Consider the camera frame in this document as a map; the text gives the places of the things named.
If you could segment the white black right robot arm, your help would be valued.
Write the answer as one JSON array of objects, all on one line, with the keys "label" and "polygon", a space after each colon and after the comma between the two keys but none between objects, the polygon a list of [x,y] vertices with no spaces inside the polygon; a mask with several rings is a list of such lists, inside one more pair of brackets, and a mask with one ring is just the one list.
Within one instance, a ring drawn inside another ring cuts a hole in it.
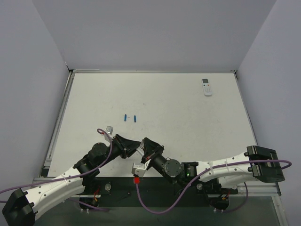
[{"label": "white black right robot arm", "polygon": [[137,148],[146,169],[154,168],[172,184],[208,183],[217,180],[222,188],[234,188],[247,181],[263,183],[284,181],[285,177],[275,150],[256,145],[244,153],[215,161],[179,162],[163,156],[164,147],[144,138]]}]

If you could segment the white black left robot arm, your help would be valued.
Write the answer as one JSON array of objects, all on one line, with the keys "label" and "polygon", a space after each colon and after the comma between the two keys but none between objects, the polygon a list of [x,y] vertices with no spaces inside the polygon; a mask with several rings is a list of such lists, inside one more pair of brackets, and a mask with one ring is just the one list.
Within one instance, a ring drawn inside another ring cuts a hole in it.
[{"label": "white black left robot arm", "polygon": [[2,209],[7,224],[32,226],[45,212],[68,198],[82,192],[94,192],[94,178],[100,173],[99,168],[117,157],[130,157],[141,144],[120,135],[107,137],[107,140],[110,145],[94,144],[81,160],[56,178],[46,183],[28,185],[28,190],[14,188]]}]

